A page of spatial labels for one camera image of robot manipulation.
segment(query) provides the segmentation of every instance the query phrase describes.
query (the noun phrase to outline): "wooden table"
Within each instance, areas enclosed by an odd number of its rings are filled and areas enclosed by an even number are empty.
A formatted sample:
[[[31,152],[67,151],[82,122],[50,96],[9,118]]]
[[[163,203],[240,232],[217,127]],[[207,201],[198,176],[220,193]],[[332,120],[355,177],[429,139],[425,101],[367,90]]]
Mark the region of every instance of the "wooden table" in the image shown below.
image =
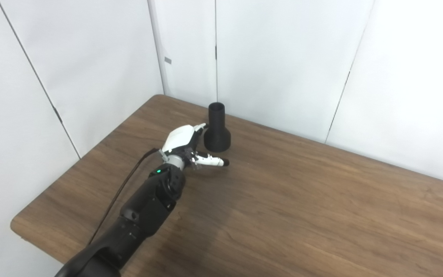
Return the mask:
[[[66,262],[138,158],[174,128],[206,121],[205,108],[154,96],[21,211],[12,230]],[[230,166],[186,170],[176,209],[123,276],[443,276],[443,181],[236,117],[226,123],[232,146],[220,156]],[[160,162],[143,162],[99,234]]]

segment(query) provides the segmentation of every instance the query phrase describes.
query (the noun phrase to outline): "robotic hand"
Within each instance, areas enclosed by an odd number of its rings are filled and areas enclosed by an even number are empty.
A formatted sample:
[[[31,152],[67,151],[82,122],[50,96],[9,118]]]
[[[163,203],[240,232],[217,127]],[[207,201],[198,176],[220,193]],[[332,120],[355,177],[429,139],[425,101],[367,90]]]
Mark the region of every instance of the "robotic hand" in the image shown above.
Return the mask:
[[[56,277],[120,277],[119,270],[140,244],[155,234],[179,200],[187,165],[227,166],[228,160],[196,151],[205,123],[170,132],[159,150],[164,163],[154,169],[121,208],[116,222],[72,257]]]

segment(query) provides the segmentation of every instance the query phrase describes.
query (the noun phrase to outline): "panel seam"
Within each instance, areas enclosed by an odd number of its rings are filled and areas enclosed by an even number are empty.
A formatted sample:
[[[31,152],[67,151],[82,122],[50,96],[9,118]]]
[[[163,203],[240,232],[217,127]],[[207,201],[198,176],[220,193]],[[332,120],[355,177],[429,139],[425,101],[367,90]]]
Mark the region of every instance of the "panel seam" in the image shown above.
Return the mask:
[[[28,63],[30,64],[30,67],[32,68],[33,73],[34,73],[35,76],[37,77],[37,80],[38,80],[38,82],[39,82],[39,84],[40,84],[42,90],[44,90],[45,96],[47,97],[47,100],[49,100],[49,104],[51,104],[52,109],[56,112],[57,109],[56,109],[56,107],[54,106],[54,104],[52,103],[51,98],[49,97],[49,94],[47,93],[47,91],[46,91],[46,89],[45,89],[45,87],[44,87],[44,84],[43,84],[42,81],[40,80],[40,77],[39,77],[39,75],[37,74],[37,71],[35,70],[35,67],[33,66],[33,63],[31,62],[30,57],[28,56],[27,52],[26,52],[25,49],[23,48],[23,44],[22,44],[22,42],[20,41],[20,38],[18,37],[18,35],[16,34],[15,28],[13,27],[13,25],[12,25],[11,22],[9,21],[8,15],[7,15],[5,9],[3,8],[3,6],[1,5],[1,2],[0,2],[0,8],[1,8],[1,11],[3,12],[3,14],[5,15],[5,18],[6,18],[7,22],[8,22],[8,24],[9,24],[11,30],[13,31],[13,34],[15,35],[16,40],[18,41],[18,44],[20,45],[20,47],[21,47],[21,49],[22,49],[22,51],[23,51],[23,54],[25,54],[25,57],[27,58],[27,61],[28,61]],[[58,120],[60,121],[61,126],[63,126],[63,129],[65,130],[65,133],[66,133],[66,136],[67,136],[67,138],[69,139],[69,142],[71,143],[71,145],[72,145],[72,147],[73,147],[73,149],[74,149],[76,155],[78,156],[79,159],[81,159],[81,156],[79,155],[78,150],[76,149],[76,146],[74,145],[73,140],[71,139],[71,137],[70,137],[70,135],[69,135],[69,132],[67,131],[67,129],[66,129],[66,127],[65,127],[65,125],[64,125],[64,123],[63,123],[63,121],[60,119],[60,117],[58,116],[57,113],[56,113],[56,117],[57,117]]]
[[[357,46],[356,51],[355,51],[355,55],[353,56],[353,60],[352,60],[351,65],[350,65],[350,70],[348,70],[348,75],[346,76],[345,84],[343,84],[343,90],[341,90],[340,99],[338,100],[338,105],[336,105],[336,110],[334,110],[333,119],[331,120],[331,124],[329,125],[329,130],[327,131],[326,140],[324,141],[324,144],[327,144],[327,139],[329,138],[329,134],[331,133],[331,128],[333,127],[334,119],[336,118],[336,114],[338,112],[338,108],[340,107],[341,98],[343,98],[343,93],[345,92],[346,85],[348,84],[348,79],[350,77],[351,70],[353,69],[353,64],[355,63],[356,56],[358,54],[360,46],[362,45],[362,40],[363,40],[363,36],[365,34],[365,30],[367,30],[367,26],[369,26],[370,17],[372,15],[372,11],[374,9],[375,2],[376,2],[376,0],[374,0],[374,2],[372,3],[372,7],[370,8],[369,16],[367,18],[367,23],[365,23],[365,27],[363,28],[362,36],[360,37],[360,42],[358,43],[358,46]]]
[[[216,74],[216,91],[218,102],[218,36],[217,36],[217,0],[215,0],[215,74]]]
[[[163,63],[163,58],[161,58],[160,56],[160,40],[158,38],[158,36],[160,34],[157,33],[157,22],[155,21],[155,17],[153,17],[154,11],[153,11],[153,4],[151,3],[151,1],[153,0],[147,0],[146,3],[148,4],[148,13],[150,15],[150,22],[152,25],[152,33],[153,33],[153,42],[155,43],[155,51],[157,52],[157,60],[158,60],[158,70],[160,71],[160,81],[162,82],[162,90],[163,90],[163,95],[167,95],[167,82],[165,81],[165,70],[162,70],[162,63]]]

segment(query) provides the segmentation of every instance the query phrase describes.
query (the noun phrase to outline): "black robot arm segment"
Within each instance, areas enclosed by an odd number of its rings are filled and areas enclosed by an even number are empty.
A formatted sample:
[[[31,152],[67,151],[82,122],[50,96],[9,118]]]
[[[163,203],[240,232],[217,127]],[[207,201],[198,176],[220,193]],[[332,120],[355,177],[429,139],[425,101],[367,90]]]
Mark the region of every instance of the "black robot arm segment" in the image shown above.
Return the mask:
[[[70,259],[56,277],[120,277],[119,270],[172,212],[185,183],[178,166],[157,167],[121,208],[116,222]]]

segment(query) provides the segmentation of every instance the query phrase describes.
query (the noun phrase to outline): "black vase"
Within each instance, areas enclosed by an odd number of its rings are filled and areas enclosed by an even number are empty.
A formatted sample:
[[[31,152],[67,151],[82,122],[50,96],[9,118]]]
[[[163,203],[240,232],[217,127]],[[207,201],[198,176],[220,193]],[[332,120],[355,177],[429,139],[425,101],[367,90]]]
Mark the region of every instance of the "black vase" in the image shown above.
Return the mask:
[[[220,102],[208,106],[209,127],[204,133],[204,147],[211,152],[223,152],[230,148],[231,135],[225,127],[225,105]]]

